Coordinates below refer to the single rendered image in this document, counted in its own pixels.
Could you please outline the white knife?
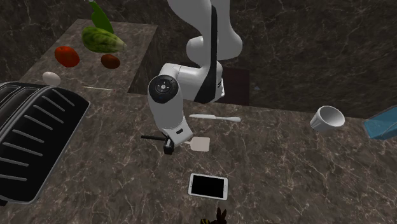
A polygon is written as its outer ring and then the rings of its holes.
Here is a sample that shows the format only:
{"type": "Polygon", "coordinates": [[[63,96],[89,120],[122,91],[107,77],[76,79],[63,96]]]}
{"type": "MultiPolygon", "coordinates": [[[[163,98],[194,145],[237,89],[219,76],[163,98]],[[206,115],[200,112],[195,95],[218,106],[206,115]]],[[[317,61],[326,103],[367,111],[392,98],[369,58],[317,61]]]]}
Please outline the white knife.
{"type": "Polygon", "coordinates": [[[240,117],[220,117],[215,115],[207,115],[207,114],[192,114],[189,115],[190,118],[202,118],[202,119],[211,119],[211,120],[227,120],[231,122],[240,122],[240,117]]]}

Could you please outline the white tablet with black screen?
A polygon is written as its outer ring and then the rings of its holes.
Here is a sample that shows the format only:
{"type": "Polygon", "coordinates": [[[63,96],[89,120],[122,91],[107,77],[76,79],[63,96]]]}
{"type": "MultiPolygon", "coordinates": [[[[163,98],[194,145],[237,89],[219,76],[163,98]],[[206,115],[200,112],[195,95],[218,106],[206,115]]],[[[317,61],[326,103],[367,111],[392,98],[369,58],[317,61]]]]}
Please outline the white tablet with black screen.
{"type": "Polygon", "coordinates": [[[208,199],[226,200],[228,198],[228,179],[219,176],[191,173],[188,194],[208,199]]]}

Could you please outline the dark brown figure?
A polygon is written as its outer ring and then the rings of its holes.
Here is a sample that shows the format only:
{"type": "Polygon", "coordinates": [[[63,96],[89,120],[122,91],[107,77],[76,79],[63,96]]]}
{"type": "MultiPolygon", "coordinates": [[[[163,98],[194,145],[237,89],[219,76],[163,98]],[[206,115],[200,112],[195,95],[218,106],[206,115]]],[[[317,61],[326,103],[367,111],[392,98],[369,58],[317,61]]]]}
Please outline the dark brown figure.
{"type": "Polygon", "coordinates": [[[225,209],[224,211],[221,211],[221,209],[218,207],[216,211],[215,220],[210,221],[206,218],[203,218],[200,220],[200,224],[227,224],[226,215],[227,215],[227,210],[225,209]]]}

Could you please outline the thin white stick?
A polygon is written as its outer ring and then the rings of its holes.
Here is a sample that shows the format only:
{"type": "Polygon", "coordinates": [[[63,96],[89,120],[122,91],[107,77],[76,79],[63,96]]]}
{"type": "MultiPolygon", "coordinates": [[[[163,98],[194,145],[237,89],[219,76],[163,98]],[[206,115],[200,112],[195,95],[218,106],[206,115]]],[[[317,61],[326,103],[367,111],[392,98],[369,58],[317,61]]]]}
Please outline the thin white stick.
{"type": "Polygon", "coordinates": [[[115,89],[110,89],[110,88],[99,88],[99,87],[88,87],[88,86],[83,86],[83,88],[115,92],[115,89]]]}

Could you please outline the dark red robot stand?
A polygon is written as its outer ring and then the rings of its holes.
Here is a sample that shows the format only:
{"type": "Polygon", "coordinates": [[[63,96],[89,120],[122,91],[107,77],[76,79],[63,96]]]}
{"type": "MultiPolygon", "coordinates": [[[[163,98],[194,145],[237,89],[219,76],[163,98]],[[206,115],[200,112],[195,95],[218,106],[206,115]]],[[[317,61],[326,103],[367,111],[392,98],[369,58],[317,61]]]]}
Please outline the dark red robot stand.
{"type": "Polygon", "coordinates": [[[223,68],[223,84],[225,95],[217,102],[249,105],[249,71],[246,69],[223,68]]]}

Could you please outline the dark red round fruit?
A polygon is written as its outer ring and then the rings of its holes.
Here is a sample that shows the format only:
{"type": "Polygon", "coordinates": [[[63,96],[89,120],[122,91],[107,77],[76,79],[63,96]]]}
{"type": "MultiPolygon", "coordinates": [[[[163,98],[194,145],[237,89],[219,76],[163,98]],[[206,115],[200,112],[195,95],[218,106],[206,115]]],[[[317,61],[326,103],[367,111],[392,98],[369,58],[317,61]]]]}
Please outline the dark red round fruit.
{"type": "Polygon", "coordinates": [[[116,69],[121,64],[120,60],[111,54],[103,55],[101,57],[101,63],[104,67],[106,67],[108,69],[116,69]]]}

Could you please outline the green lettuce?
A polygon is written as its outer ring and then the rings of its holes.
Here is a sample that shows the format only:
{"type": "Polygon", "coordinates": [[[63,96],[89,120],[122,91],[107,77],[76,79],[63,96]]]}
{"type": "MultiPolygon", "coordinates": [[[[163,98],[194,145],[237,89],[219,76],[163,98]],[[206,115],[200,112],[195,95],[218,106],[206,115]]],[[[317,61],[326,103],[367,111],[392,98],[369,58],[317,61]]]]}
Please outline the green lettuce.
{"type": "Polygon", "coordinates": [[[92,26],[87,26],[82,30],[81,40],[88,50],[96,53],[116,53],[127,48],[118,36],[92,26]]]}

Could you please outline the black toaster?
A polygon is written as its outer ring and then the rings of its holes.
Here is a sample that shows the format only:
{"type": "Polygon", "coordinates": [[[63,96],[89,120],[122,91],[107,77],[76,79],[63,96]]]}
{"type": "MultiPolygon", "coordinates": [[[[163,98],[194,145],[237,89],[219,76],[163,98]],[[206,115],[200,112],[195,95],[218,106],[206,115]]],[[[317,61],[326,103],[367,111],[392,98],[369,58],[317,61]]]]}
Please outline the black toaster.
{"type": "Polygon", "coordinates": [[[61,87],[0,83],[0,206],[39,199],[89,107],[61,87]]]}

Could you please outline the white egg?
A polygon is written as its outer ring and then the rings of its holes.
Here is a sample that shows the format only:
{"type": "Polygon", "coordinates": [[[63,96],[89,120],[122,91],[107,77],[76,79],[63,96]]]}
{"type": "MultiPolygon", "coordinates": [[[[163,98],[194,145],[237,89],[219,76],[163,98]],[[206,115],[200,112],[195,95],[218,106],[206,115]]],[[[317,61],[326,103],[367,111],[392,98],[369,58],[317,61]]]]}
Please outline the white egg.
{"type": "Polygon", "coordinates": [[[43,81],[50,86],[58,86],[61,83],[60,76],[53,72],[44,72],[42,75],[43,81]]]}

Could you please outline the red tomato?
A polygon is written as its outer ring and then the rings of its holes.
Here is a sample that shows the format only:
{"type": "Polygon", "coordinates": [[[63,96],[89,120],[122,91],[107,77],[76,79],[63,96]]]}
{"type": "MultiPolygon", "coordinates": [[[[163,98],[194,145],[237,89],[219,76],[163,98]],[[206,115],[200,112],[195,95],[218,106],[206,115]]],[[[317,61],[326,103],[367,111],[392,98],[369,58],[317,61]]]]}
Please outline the red tomato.
{"type": "Polygon", "coordinates": [[[64,67],[74,67],[80,62],[77,52],[68,46],[59,46],[55,49],[54,56],[64,67]]]}

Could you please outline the green bottle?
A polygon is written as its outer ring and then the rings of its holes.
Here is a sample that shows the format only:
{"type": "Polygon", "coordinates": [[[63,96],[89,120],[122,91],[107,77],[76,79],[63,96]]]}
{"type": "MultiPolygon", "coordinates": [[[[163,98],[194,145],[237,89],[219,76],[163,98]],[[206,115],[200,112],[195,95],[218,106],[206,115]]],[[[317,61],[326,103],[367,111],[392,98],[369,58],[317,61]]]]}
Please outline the green bottle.
{"type": "Polygon", "coordinates": [[[97,28],[104,29],[105,31],[108,31],[111,34],[113,34],[114,33],[113,27],[109,21],[109,18],[103,12],[101,7],[94,0],[88,0],[88,2],[94,11],[91,15],[91,19],[94,25],[97,28]]]}

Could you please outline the white cup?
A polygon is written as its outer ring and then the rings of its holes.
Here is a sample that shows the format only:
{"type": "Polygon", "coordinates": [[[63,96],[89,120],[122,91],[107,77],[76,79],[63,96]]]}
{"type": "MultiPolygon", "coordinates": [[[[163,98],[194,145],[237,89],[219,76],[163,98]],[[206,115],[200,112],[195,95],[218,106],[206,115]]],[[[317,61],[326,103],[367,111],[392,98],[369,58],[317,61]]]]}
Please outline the white cup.
{"type": "Polygon", "coordinates": [[[317,132],[324,132],[343,126],[343,113],[333,106],[321,106],[310,121],[310,127],[317,132]]]}

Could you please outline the blue box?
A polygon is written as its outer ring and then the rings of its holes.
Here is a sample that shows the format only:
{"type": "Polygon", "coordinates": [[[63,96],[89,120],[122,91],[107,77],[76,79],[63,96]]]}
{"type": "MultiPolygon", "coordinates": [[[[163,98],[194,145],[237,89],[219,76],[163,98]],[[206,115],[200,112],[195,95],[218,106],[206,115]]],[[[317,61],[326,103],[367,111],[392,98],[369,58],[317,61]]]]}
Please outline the blue box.
{"type": "Polygon", "coordinates": [[[386,140],[397,137],[397,105],[365,120],[363,127],[371,139],[386,140]]]}

